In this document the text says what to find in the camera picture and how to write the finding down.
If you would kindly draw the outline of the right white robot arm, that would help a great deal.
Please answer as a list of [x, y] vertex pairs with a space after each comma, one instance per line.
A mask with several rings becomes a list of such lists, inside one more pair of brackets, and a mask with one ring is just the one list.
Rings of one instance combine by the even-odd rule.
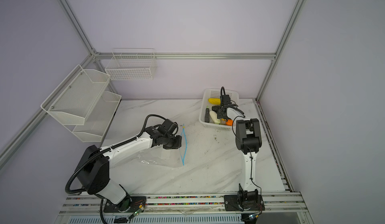
[[259, 192], [262, 188], [256, 183], [256, 160], [262, 147], [262, 135], [258, 118], [250, 118], [233, 101], [221, 102], [217, 111], [219, 119], [231, 120], [231, 131], [235, 136], [236, 148], [244, 159], [243, 189]]

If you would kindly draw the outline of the clear zip top bag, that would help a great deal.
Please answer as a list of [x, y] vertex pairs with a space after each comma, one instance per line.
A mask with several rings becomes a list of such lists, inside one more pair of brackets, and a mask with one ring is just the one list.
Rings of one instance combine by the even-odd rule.
[[152, 140], [150, 138], [150, 135], [147, 134], [147, 128], [150, 126], [145, 125], [141, 130], [141, 137], [149, 137], [151, 143], [149, 144], [149, 148], [141, 150], [137, 154], [137, 161], [146, 164], [146, 165], [158, 165], [158, 166], [165, 166], [165, 167], [179, 167], [182, 165], [183, 161], [182, 158], [179, 157], [179, 154], [181, 152], [182, 148], [182, 142], [181, 142], [181, 148], [180, 149], [173, 149], [173, 150], [166, 150], [163, 149], [163, 147], [156, 146], [151, 148]]

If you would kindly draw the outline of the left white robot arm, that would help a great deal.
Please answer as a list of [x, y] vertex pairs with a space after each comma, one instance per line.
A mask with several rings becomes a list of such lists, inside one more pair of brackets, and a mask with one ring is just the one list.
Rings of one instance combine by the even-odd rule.
[[87, 192], [128, 209], [131, 206], [130, 194], [110, 177], [110, 170], [126, 161], [134, 154], [161, 145], [164, 149], [179, 149], [182, 137], [177, 135], [178, 125], [166, 120], [164, 123], [149, 126], [135, 137], [111, 146], [88, 147], [68, 180], [65, 192], [76, 194]]

